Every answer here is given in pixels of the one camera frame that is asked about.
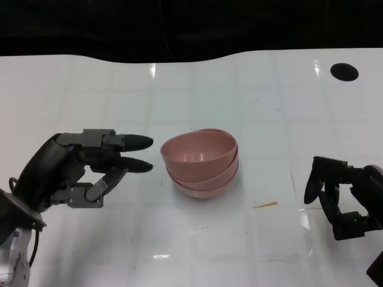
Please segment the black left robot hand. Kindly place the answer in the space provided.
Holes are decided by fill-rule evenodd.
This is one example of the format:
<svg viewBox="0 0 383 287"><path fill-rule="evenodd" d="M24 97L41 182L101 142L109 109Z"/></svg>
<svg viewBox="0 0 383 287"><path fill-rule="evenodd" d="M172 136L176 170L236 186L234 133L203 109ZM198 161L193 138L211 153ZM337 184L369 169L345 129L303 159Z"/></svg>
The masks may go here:
<svg viewBox="0 0 383 287"><path fill-rule="evenodd" d="M153 165L122 153L151 147L143 135L118 135L113 129L85 129L58 133L31 158L11 189L37 212L52 205L100 208L104 196L127 173L146 173Z"/></svg>

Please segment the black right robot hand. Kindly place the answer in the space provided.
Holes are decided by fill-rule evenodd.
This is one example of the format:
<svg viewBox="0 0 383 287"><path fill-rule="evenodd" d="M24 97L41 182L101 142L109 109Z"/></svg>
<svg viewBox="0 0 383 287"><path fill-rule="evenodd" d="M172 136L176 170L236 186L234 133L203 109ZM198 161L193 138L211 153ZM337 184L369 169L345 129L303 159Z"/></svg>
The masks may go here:
<svg viewBox="0 0 383 287"><path fill-rule="evenodd" d="M367 215L357 211L341 212L341 184L351 186L351 194L367 210ZM315 156L304 203L311 204L317 198L336 240L359 238L366 232L382 230L382 168L379 166L356 168L346 161Z"/></svg>

